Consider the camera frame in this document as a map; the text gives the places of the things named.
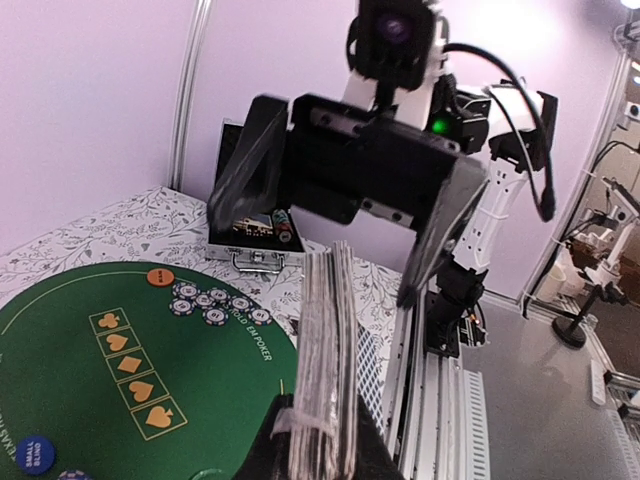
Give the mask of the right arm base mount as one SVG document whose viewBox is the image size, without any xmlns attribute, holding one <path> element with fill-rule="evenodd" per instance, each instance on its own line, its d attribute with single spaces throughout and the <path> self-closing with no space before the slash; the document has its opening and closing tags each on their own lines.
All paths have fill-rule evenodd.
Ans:
<svg viewBox="0 0 640 480">
<path fill-rule="evenodd" d="M 456 305 L 435 292 L 426 295 L 423 350 L 445 358 L 458 358 L 460 347 L 480 348 L 488 332 L 481 306 Z"/>
</svg>

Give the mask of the orange big blind button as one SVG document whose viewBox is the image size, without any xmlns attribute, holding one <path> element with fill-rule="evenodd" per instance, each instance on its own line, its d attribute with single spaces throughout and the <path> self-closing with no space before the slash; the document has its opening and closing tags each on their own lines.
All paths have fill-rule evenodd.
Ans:
<svg viewBox="0 0 640 480">
<path fill-rule="evenodd" d="M 174 273 L 166 268 L 154 268 L 147 273 L 146 278 L 155 287 L 170 286 L 175 281 Z"/>
</svg>

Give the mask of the deck of playing cards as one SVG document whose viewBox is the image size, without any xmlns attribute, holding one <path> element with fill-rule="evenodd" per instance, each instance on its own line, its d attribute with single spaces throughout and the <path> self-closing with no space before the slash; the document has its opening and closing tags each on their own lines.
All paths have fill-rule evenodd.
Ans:
<svg viewBox="0 0 640 480">
<path fill-rule="evenodd" d="M 304 259 L 288 474 L 351 479 L 357 452 L 357 320 L 352 248 Z"/>
</svg>

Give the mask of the clear round dealer button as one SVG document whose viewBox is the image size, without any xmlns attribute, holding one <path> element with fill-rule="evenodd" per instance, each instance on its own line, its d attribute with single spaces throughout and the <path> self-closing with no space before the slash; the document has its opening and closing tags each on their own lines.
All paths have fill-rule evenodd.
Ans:
<svg viewBox="0 0 640 480">
<path fill-rule="evenodd" d="M 233 473 L 219 468 L 207 468 L 195 474 L 193 480 L 231 480 Z"/>
</svg>

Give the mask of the stack of poker chips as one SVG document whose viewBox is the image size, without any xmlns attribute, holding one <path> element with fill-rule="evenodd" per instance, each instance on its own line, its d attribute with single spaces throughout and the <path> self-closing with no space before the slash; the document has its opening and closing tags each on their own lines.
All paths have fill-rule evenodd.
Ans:
<svg viewBox="0 0 640 480">
<path fill-rule="evenodd" d="M 86 472 L 78 469 L 67 469 L 62 471 L 57 480 L 93 480 L 93 477 Z"/>
</svg>

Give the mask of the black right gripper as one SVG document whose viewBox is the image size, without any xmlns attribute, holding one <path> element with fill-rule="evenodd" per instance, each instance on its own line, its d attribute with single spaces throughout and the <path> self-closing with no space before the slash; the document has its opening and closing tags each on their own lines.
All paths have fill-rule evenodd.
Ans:
<svg viewBox="0 0 640 480">
<path fill-rule="evenodd" d="M 423 227 L 397 294 L 398 308 L 412 308 L 486 189 L 486 168 L 451 140 L 316 95 L 293 102 L 291 122 L 287 132 L 286 100 L 253 99 L 207 202 L 210 229 L 274 208 L 278 183 L 280 204 L 343 225 L 365 203 L 380 204 L 402 225 Z"/>
</svg>

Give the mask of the blue small blind button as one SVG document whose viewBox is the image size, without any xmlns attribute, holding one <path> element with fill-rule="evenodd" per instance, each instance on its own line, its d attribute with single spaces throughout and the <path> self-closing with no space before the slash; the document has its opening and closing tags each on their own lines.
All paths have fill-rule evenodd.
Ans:
<svg viewBox="0 0 640 480">
<path fill-rule="evenodd" d="M 16 463 L 27 475 L 43 475 L 51 470 L 55 461 L 56 448 L 47 437 L 28 436 L 17 445 Z"/>
</svg>

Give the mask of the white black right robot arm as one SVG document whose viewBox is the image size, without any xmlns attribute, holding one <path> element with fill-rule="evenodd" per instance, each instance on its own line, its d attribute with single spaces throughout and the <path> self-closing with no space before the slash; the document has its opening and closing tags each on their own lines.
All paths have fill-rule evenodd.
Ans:
<svg viewBox="0 0 640 480">
<path fill-rule="evenodd" d="M 456 356 L 497 234 L 523 185 L 549 168 L 558 101 L 506 81 L 460 89 L 444 76 L 435 106 L 420 130 L 316 95 L 256 97 L 208 200 L 211 235 L 291 206 L 343 225 L 363 210 L 411 229 L 398 306 L 413 308 L 434 280 L 423 348 Z"/>
</svg>

